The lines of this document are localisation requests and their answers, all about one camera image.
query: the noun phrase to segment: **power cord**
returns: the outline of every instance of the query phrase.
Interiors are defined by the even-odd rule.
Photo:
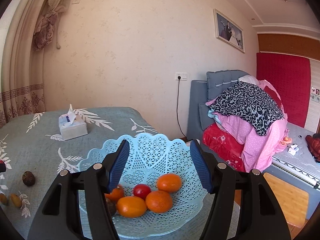
[[[178,121],[178,125],[179,125],[179,128],[180,128],[181,133],[183,134],[184,137],[186,137],[186,135],[185,135],[185,134],[183,133],[183,131],[181,130],[181,126],[180,126],[180,123],[179,123],[179,117],[178,117],[180,79],[181,79],[181,76],[178,76],[177,121]]]

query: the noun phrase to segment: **framed photo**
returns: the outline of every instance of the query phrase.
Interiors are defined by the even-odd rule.
[[[243,30],[218,10],[214,9],[213,12],[216,37],[245,53]]]

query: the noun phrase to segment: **white tissue box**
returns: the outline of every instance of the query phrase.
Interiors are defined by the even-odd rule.
[[[290,154],[292,154],[293,156],[295,156],[296,153],[298,152],[298,150],[299,150],[298,145],[297,144],[293,144],[293,145],[290,146],[288,152]]]
[[[87,124],[79,115],[76,115],[74,121],[70,123],[69,114],[59,117],[59,129],[65,141],[88,134]]]

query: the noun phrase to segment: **metal screw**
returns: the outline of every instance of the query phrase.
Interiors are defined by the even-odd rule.
[[[102,164],[101,163],[96,163],[95,165],[93,165],[93,168],[95,170],[100,170],[102,168]]]
[[[259,170],[257,170],[257,169],[253,169],[252,170],[252,173],[254,174],[254,175],[260,175],[260,171]]]
[[[62,170],[60,171],[61,176],[66,176],[68,174],[68,170]]]
[[[218,168],[224,170],[227,167],[225,163],[218,163]]]

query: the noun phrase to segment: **blue plastic fruit basket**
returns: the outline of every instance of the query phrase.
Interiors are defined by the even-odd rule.
[[[171,233],[194,218],[201,210],[207,191],[202,188],[195,166],[191,160],[190,148],[180,140],[170,141],[165,135],[140,133],[133,138],[123,135],[119,139],[107,140],[101,149],[89,151],[86,159],[79,164],[81,171],[102,162],[104,157],[115,152],[121,141],[130,143],[130,154],[122,173],[120,184],[125,195],[132,195],[132,189],[139,183],[147,184],[157,190],[156,180],[166,173],[175,173],[182,179],[182,187],[171,194],[172,208],[163,214],[147,211],[138,218],[124,218],[118,213],[113,222],[119,236],[126,238],[145,238]],[[80,208],[86,212],[84,195],[80,196]]]

